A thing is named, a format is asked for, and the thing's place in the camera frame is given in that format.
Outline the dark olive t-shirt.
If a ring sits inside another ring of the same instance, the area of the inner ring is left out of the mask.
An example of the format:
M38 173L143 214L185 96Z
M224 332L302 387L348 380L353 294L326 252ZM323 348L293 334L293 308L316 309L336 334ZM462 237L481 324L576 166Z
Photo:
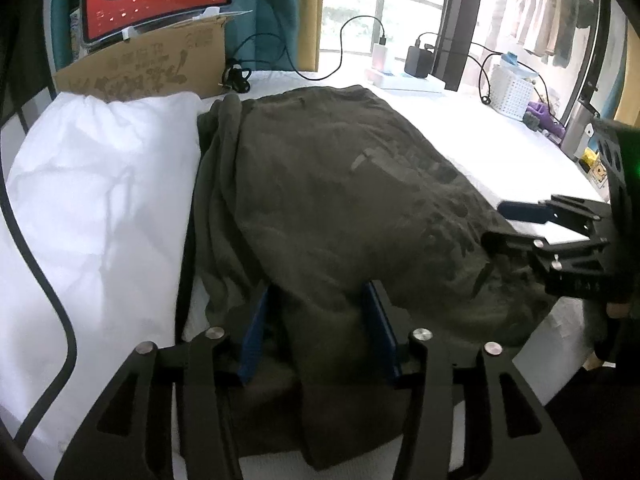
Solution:
M525 264L480 244L508 222L407 118L366 88L226 96L198 118L195 267L209 322L244 320L267 285L262 355L235 389L241 456L298 451L326 469L400 435L412 382L384 365L390 301L463 361L521 348L553 307Z

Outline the cream cartoon mug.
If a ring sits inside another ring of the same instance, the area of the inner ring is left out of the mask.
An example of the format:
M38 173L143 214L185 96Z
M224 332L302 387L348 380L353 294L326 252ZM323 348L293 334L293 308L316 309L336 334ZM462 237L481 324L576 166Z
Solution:
M591 165L588 172L588 179L598 190L604 190L608 187L608 172L600 158Z

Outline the stainless steel thermos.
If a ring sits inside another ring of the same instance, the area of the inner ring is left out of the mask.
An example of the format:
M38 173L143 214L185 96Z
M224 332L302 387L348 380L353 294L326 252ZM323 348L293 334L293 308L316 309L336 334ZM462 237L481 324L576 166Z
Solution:
M561 151L570 159L577 160L588 145L593 128L591 122L598 112L588 103L577 101L570 111Z

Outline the purple plush toy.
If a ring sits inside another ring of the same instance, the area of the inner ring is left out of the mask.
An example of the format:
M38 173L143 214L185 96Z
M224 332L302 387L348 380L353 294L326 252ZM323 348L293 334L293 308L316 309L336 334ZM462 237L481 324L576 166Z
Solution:
M565 136L565 127L552 115L550 108L543 102L529 102L527 110L530 114L539 120L539 128L547 130L563 139Z

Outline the white perforated basket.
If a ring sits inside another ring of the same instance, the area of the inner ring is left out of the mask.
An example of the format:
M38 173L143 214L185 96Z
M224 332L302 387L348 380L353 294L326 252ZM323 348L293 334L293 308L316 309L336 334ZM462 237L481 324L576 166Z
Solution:
M498 114L521 122L534 96L533 83L512 70L495 66L490 76L489 106Z

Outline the yellow curtain right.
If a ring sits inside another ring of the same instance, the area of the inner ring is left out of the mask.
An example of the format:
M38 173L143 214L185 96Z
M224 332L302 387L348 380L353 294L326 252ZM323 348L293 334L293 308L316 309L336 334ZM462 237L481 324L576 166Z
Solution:
M627 26L623 69L620 99L618 100L614 118L625 125L639 127L640 39L631 24Z

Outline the yellow curtain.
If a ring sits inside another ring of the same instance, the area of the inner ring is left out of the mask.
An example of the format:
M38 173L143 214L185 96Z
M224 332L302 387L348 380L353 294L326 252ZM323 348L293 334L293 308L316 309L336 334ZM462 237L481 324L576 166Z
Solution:
M297 68L316 72L319 64L323 0L298 0Z
M640 39L631 24L627 26L623 69L620 99L618 100L614 118L625 125L639 127Z

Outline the black charger brick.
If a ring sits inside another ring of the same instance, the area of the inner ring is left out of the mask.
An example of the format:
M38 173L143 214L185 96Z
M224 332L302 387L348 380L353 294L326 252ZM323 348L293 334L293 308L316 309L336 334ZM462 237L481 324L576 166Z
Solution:
M410 46L405 60L405 73L409 76L425 79L432 73L434 59L434 52L427 47Z

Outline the white power strip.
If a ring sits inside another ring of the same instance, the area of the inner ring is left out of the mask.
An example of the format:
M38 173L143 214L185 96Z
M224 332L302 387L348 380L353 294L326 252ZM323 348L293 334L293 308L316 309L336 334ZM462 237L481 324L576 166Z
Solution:
M446 84L432 75L418 78L406 73L389 73L371 70L369 74L371 84L383 90L415 91L439 93L445 90Z

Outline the white folded cloth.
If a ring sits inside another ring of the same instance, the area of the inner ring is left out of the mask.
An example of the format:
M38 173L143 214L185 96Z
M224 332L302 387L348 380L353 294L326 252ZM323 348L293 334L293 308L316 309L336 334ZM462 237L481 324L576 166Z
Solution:
M62 93L14 158L17 224L78 345L70 381L26 446L44 478L134 347L174 342L202 108L192 92L111 103Z

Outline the white charger plug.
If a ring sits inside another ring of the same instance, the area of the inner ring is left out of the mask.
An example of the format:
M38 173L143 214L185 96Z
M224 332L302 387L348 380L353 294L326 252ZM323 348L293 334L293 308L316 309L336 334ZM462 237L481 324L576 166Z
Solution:
M385 70L387 46L386 36L382 34L371 50L371 67L378 72Z

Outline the hanging pink garment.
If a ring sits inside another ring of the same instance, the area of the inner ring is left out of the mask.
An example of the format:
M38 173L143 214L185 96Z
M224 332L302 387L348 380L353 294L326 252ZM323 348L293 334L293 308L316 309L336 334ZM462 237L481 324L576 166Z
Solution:
M552 32L559 0L506 0L499 38L540 56L552 55Z

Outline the balcony railing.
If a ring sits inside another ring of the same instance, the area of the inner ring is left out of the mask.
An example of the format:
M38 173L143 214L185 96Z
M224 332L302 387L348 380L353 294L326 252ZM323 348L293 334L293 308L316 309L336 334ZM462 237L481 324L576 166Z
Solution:
M323 0L320 50L365 55L381 37L403 60L420 32L437 32L444 0Z

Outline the brown cardboard box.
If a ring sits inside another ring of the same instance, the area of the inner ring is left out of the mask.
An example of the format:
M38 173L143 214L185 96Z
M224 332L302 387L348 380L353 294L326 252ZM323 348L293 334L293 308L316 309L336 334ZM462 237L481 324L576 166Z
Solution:
M54 75L56 90L127 102L193 92L224 92L224 28L229 14L199 18L146 32L91 53Z

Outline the teal curtain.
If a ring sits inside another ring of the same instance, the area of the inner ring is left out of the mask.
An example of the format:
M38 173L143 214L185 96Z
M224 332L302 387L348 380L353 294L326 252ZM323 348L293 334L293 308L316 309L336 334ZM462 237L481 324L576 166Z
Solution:
M73 62L70 18L79 0L42 0L47 54L55 72ZM231 0L243 14L226 26L226 55L252 70L292 70L297 63L298 0Z

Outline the yellow curtain left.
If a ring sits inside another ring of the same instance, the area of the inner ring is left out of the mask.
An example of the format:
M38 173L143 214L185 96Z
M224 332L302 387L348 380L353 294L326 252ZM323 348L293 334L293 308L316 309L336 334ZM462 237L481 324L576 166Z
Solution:
M298 0L297 68L316 72L319 64L323 0Z

